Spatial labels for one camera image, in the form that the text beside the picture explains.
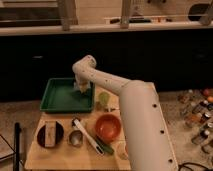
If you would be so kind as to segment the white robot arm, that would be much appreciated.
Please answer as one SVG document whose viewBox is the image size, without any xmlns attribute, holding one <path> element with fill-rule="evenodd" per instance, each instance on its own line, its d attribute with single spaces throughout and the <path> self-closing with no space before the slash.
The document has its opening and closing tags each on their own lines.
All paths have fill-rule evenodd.
<svg viewBox="0 0 213 171">
<path fill-rule="evenodd" d="M 72 70 L 80 90 L 88 82 L 119 97 L 121 120 L 132 171 L 178 171 L 159 96 L 152 82 L 130 80 L 96 69 L 96 60 L 86 55 Z"/>
</svg>

